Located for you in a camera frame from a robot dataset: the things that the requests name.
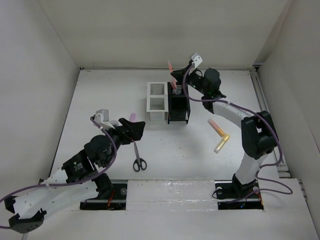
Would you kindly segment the red pen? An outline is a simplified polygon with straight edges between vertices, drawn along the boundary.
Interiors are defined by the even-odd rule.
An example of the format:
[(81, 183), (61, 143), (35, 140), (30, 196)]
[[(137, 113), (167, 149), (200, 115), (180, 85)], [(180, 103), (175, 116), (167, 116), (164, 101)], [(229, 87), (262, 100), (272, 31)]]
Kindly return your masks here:
[(175, 85), (174, 85), (173, 83), (170, 83), (170, 87), (171, 87), (171, 92), (172, 92), (172, 94), (175, 94), (175, 92), (174, 92), (174, 87), (175, 87)]

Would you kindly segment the pink orange highlighter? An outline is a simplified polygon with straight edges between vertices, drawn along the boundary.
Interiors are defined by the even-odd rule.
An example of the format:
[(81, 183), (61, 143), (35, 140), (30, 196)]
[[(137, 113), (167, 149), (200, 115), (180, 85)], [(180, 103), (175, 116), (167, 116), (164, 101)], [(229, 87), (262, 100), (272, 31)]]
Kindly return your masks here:
[(207, 120), (207, 122), (217, 132), (217, 134), (220, 137), (224, 137), (225, 136), (225, 132), (218, 126), (218, 124), (212, 118), (209, 118)]

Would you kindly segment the yellow highlighter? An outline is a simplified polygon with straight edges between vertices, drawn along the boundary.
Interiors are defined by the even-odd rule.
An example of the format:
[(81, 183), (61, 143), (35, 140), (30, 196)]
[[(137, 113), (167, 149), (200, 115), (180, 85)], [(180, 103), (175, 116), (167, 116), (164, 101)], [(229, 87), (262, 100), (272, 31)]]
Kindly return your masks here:
[(226, 144), (226, 142), (230, 139), (230, 135), (229, 134), (225, 134), (221, 141), (218, 143), (218, 145), (215, 147), (214, 152), (216, 154), (218, 154), (220, 152), (220, 150), (222, 149), (222, 147)]

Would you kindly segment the blue pen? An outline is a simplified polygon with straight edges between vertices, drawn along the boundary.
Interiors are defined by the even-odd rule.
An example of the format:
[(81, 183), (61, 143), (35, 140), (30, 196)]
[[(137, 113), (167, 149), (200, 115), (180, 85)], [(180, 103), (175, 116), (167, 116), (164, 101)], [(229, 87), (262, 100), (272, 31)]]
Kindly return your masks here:
[(177, 87), (174, 87), (173, 91), (174, 91), (174, 93), (175, 93), (176, 95), (179, 94), (179, 91), (178, 91)]

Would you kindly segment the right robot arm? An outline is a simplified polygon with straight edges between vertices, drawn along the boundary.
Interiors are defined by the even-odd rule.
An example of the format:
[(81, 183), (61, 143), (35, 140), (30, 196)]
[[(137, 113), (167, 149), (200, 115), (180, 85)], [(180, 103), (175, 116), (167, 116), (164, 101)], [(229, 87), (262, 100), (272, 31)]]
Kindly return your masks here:
[(192, 64), (174, 70), (170, 75), (185, 88), (190, 86), (203, 96), (199, 100), (210, 113), (221, 116), (234, 123), (241, 130), (241, 142), (244, 150), (240, 167), (232, 177), (231, 191), (237, 197), (249, 192), (256, 180), (262, 162), (279, 140), (271, 115), (267, 111), (254, 112), (224, 100), (226, 96), (220, 91), (220, 73), (208, 68), (204, 73), (191, 71)]

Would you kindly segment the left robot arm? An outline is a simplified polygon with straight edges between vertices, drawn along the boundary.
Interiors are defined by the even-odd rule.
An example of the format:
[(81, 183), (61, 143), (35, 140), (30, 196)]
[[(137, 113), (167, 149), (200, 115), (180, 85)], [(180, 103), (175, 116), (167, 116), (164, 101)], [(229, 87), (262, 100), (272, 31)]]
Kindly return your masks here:
[(7, 229), (26, 234), (75, 203), (109, 198), (113, 194), (114, 186), (106, 171), (115, 162), (122, 145), (141, 140), (146, 122), (120, 118), (116, 124), (95, 120), (92, 123), (102, 133), (94, 136), (54, 174), (1, 199), (5, 209), (14, 214), (8, 220)]

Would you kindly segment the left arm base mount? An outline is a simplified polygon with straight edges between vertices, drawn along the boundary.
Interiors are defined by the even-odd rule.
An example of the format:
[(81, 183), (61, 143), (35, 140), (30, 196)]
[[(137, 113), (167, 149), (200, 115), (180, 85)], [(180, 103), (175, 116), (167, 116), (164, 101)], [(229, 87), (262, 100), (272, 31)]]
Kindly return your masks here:
[(97, 177), (98, 195), (80, 202), (79, 208), (84, 211), (124, 211), (127, 204), (128, 181), (110, 180), (106, 173)]

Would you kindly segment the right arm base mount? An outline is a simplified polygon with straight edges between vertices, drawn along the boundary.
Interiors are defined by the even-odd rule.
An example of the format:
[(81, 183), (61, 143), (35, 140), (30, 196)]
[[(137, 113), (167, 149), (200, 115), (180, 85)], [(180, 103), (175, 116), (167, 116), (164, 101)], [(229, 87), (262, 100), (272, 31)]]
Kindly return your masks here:
[(217, 200), (218, 210), (263, 210), (263, 201), (258, 181), (242, 185), (235, 177), (232, 180), (216, 180), (212, 197)]

